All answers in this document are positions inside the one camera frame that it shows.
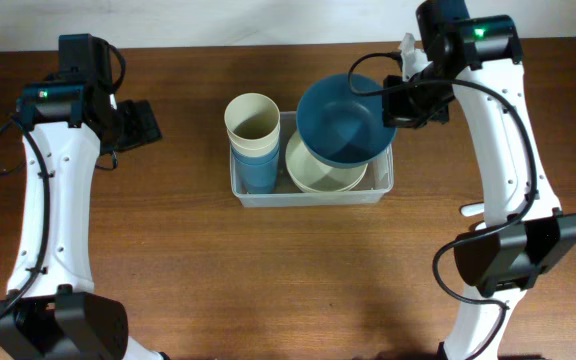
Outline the blue bowl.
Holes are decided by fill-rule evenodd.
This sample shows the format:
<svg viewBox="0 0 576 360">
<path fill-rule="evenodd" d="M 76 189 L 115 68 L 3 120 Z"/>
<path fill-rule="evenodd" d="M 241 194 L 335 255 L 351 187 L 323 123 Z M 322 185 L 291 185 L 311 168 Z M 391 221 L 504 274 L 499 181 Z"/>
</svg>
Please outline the blue bowl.
<svg viewBox="0 0 576 360">
<path fill-rule="evenodd" d="M 331 75 L 303 94 L 296 112 L 298 132 L 310 153 L 336 168 L 367 164 L 393 142 L 397 129 L 383 122 L 382 100 L 351 92 L 377 91 L 374 80 L 354 75 Z"/>
</svg>

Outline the beige cup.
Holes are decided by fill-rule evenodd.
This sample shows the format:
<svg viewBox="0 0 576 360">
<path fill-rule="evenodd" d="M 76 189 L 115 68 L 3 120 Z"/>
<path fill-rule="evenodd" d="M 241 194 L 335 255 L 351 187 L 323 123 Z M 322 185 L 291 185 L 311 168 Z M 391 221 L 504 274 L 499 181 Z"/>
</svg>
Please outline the beige cup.
<svg viewBox="0 0 576 360">
<path fill-rule="evenodd" d="M 238 157 L 261 161 L 272 158 L 278 150 L 279 136 L 271 135 L 260 139 L 246 139 L 234 134 L 229 136 L 231 147 Z"/>
<path fill-rule="evenodd" d="M 260 139 L 280 135 L 280 111 L 275 102 L 259 93 L 237 96 L 227 105 L 224 123 L 228 137 L 231 134 Z"/>
</svg>

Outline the white plastic fork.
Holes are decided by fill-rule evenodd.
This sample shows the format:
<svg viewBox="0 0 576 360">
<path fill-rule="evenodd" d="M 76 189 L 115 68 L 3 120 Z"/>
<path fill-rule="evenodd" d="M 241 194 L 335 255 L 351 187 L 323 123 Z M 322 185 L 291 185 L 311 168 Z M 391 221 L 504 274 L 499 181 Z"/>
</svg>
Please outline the white plastic fork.
<svg viewBox="0 0 576 360">
<path fill-rule="evenodd" d="M 483 202 L 466 204 L 461 206 L 459 211 L 464 217 L 473 217 L 483 214 L 485 211 L 485 205 Z"/>
</svg>

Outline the beige bowl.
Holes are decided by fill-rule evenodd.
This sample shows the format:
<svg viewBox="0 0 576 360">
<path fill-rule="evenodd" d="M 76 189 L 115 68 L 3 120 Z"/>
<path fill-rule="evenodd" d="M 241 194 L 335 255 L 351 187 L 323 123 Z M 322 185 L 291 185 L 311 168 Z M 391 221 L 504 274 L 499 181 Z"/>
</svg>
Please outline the beige bowl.
<svg viewBox="0 0 576 360">
<path fill-rule="evenodd" d="M 289 176 L 302 183 L 312 184 L 318 179 L 331 177 L 343 183 L 365 175 L 368 165 L 353 168 L 336 168 L 317 160 L 308 150 L 298 131 L 290 137 L 285 151 L 285 164 Z"/>
<path fill-rule="evenodd" d="M 329 192 L 345 192 L 350 191 L 355 188 L 362 180 L 363 176 L 353 180 L 352 182 L 346 184 L 340 181 L 337 181 L 331 177 L 324 177 L 318 179 L 312 184 L 305 184 L 302 183 L 298 178 L 292 177 L 291 180 L 293 183 L 305 193 L 329 193 Z"/>
</svg>

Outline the blue cup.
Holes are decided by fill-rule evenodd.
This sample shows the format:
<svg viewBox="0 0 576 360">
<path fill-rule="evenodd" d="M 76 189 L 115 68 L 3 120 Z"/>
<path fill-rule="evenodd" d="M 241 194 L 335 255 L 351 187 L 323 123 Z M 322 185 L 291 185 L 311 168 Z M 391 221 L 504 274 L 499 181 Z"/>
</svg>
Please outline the blue cup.
<svg viewBox="0 0 576 360">
<path fill-rule="evenodd" d="M 268 153 L 260 157 L 245 156 L 236 150 L 232 150 L 232 155 L 237 164 L 239 172 L 252 176 L 270 176 L 275 174 L 278 169 L 279 151 Z"/>
<path fill-rule="evenodd" d="M 267 194 L 274 191 L 277 169 L 270 167 L 242 167 L 236 170 L 246 191 L 251 194 Z"/>
</svg>

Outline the white plastic spoon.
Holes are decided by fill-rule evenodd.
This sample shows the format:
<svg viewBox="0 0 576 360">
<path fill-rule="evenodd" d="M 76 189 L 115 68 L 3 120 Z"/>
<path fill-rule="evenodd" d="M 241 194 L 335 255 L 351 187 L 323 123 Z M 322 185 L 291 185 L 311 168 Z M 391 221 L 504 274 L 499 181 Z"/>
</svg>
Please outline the white plastic spoon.
<svg viewBox="0 0 576 360">
<path fill-rule="evenodd" d="M 479 231 L 479 230 L 483 230 L 485 228 L 486 228 L 486 224 L 484 222 L 481 222 L 481 223 L 477 224 L 474 229 L 475 229 L 475 231 Z"/>
</svg>

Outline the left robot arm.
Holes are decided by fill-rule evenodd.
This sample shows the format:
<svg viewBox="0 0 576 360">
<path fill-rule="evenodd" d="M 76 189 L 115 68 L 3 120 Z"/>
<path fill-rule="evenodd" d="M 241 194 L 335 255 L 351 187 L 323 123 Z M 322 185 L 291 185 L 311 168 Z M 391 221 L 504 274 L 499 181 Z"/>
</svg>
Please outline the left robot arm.
<svg viewBox="0 0 576 360">
<path fill-rule="evenodd" d="M 154 359 L 130 335 L 124 306 L 95 293 L 88 237 L 98 159 L 162 134 L 147 101 L 116 100 L 126 62 L 106 40 L 63 35 L 58 62 L 25 86 L 9 120 L 22 135 L 26 188 L 0 348 L 14 359 Z"/>
</svg>

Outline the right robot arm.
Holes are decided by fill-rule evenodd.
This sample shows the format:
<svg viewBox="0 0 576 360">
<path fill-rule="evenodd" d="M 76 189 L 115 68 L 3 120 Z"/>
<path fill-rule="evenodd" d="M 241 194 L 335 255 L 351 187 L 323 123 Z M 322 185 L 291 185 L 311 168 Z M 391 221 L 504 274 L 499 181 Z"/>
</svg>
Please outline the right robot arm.
<svg viewBox="0 0 576 360">
<path fill-rule="evenodd" d="M 451 101 L 462 108 L 484 196 L 462 212 L 483 220 L 447 245 L 464 290 L 438 355 L 494 359 L 515 307 L 576 244 L 576 214 L 562 211 L 539 159 L 513 20 L 473 18 L 462 0 L 426 1 L 416 18 L 422 44 L 402 41 L 401 75 L 384 80 L 383 121 L 420 128 L 446 122 Z"/>
</svg>

